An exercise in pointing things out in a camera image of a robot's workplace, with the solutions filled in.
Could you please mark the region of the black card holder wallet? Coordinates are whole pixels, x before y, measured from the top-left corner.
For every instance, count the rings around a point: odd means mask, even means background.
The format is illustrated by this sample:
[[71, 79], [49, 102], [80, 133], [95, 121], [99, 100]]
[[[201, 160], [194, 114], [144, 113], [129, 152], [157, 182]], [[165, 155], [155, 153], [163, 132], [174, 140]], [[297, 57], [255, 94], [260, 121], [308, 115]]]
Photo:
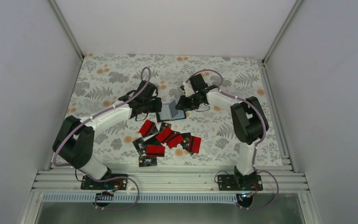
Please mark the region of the black card holder wallet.
[[168, 104], [162, 104], [161, 111], [156, 115], [157, 122], [186, 119], [185, 111], [176, 109], [176, 104], [175, 99]]

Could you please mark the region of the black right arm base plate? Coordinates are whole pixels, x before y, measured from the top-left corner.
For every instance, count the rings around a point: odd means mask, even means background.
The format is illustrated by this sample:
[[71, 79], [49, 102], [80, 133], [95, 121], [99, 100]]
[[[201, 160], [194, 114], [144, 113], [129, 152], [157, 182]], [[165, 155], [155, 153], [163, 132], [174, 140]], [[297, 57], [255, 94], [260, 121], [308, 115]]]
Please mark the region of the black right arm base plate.
[[250, 177], [217, 175], [217, 183], [220, 191], [263, 191], [260, 175], [250, 175]]

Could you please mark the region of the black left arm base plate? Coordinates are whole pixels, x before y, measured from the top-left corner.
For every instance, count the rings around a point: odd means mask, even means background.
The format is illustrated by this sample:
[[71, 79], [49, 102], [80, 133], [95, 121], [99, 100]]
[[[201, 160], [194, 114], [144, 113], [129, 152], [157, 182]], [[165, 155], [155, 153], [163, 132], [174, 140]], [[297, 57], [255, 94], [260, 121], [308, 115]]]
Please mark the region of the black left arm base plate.
[[127, 174], [110, 174], [107, 179], [117, 178], [115, 180], [110, 180], [108, 182], [96, 182], [90, 179], [87, 176], [84, 176], [80, 186], [81, 190], [126, 190], [127, 179], [123, 177], [128, 177]]

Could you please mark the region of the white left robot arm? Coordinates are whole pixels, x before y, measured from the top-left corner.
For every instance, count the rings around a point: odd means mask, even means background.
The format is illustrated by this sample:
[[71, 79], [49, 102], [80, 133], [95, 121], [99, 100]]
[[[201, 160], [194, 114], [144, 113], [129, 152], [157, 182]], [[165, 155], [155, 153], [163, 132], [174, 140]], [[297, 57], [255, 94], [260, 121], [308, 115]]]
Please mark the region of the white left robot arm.
[[53, 163], [59, 166], [56, 158], [60, 156], [67, 166], [82, 171], [99, 189], [105, 189], [111, 183], [111, 170], [93, 155], [94, 138], [119, 122], [160, 111], [157, 86], [144, 80], [136, 90], [95, 115], [82, 119], [68, 116], [52, 146]]

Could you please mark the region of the black VIP card bottom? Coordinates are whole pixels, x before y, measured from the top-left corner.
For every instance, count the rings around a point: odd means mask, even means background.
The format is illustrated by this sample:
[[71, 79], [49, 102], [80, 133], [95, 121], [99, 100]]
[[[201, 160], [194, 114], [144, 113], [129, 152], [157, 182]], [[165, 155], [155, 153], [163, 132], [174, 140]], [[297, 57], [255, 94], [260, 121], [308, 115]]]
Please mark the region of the black VIP card bottom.
[[156, 157], [149, 156], [139, 156], [138, 157], [138, 166], [141, 167], [151, 167], [156, 166], [158, 164]]

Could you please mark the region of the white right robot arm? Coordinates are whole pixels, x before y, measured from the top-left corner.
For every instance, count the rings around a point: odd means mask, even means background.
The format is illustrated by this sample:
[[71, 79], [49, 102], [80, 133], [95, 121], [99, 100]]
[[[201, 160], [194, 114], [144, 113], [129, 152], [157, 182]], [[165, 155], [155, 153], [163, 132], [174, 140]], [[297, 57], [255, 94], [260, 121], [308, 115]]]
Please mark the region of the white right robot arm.
[[247, 189], [257, 177], [255, 159], [258, 145], [264, 140], [268, 122], [256, 97], [242, 99], [208, 85], [201, 74], [194, 74], [181, 85], [184, 94], [176, 107], [192, 111], [201, 104], [217, 106], [230, 113], [236, 138], [240, 141], [239, 159], [234, 167], [234, 185]]

